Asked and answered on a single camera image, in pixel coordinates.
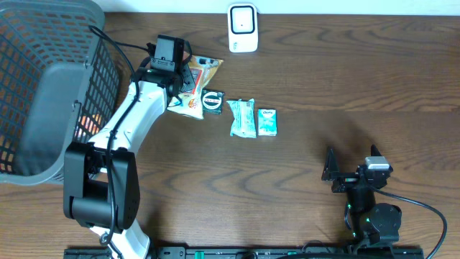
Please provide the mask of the dark green round-logo box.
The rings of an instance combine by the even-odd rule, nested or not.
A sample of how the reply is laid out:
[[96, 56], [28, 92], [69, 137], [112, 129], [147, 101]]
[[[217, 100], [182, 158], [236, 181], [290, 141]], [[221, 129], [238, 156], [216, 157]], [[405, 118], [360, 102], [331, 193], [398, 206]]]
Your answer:
[[222, 91], [203, 90], [201, 101], [203, 111], [210, 114], [221, 114], [225, 93]]

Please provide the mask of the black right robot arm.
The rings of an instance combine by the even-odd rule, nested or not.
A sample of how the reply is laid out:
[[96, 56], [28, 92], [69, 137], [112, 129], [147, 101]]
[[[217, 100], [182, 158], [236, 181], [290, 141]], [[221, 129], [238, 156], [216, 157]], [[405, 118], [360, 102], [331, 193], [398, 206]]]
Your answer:
[[331, 191], [345, 193], [344, 212], [346, 227], [352, 231], [354, 244], [350, 251], [368, 247], [385, 247], [399, 240], [402, 212], [398, 206], [377, 203], [374, 193], [387, 185], [393, 168], [375, 145], [371, 153], [354, 172], [339, 169], [332, 148], [327, 149], [321, 179], [332, 182]]

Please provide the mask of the yellow wet wipes pack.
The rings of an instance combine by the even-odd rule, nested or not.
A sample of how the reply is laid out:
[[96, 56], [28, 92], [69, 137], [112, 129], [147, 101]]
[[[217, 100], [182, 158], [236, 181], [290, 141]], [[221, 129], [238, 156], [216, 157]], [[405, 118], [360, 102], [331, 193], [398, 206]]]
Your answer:
[[184, 84], [178, 97], [173, 97], [167, 110], [194, 119], [203, 119], [201, 101], [204, 88], [224, 63], [222, 59], [192, 55], [185, 66]]

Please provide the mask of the teal snack wrapper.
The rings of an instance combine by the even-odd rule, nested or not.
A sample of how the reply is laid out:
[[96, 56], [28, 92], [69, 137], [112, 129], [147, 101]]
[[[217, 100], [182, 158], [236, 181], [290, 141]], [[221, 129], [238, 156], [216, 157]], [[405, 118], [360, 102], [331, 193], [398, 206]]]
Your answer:
[[257, 133], [254, 119], [255, 100], [228, 100], [226, 103], [230, 106], [230, 110], [234, 116], [230, 135], [243, 138], [256, 138]]

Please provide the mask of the small teal tissue pack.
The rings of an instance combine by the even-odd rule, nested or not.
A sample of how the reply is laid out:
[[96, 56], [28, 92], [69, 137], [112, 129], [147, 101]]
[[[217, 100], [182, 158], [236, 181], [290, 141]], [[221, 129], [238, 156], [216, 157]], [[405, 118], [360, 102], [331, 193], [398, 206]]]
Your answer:
[[261, 136], [277, 135], [277, 111], [275, 109], [258, 110], [258, 134]]

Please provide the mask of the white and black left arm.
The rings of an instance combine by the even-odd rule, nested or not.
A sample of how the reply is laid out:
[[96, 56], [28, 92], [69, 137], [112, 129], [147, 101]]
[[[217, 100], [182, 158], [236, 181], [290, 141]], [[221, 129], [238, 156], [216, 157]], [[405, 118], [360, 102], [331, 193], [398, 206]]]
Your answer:
[[65, 151], [63, 211], [95, 232], [111, 255], [153, 258], [136, 219], [140, 202], [136, 155], [150, 127], [183, 86], [184, 42], [150, 45], [151, 65], [134, 74], [122, 105], [87, 143]]

